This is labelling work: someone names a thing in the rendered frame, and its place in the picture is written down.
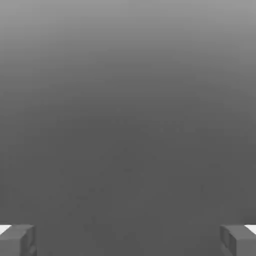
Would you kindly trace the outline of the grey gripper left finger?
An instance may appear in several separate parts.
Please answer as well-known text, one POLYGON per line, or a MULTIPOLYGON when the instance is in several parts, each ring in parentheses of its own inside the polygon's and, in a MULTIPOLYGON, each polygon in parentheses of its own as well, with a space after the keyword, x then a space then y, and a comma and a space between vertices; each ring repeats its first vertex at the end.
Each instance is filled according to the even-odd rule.
POLYGON ((37 229, 31 224, 0 224, 0 256, 37 256, 37 229))

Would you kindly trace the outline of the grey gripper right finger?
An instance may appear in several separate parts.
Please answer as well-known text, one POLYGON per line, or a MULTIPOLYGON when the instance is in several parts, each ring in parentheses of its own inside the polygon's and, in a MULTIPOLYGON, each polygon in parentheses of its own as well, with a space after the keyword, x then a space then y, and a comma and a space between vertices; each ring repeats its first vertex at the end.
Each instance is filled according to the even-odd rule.
POLYGON ((223 256, 256 256, 256 224, 221 225, 223 256))

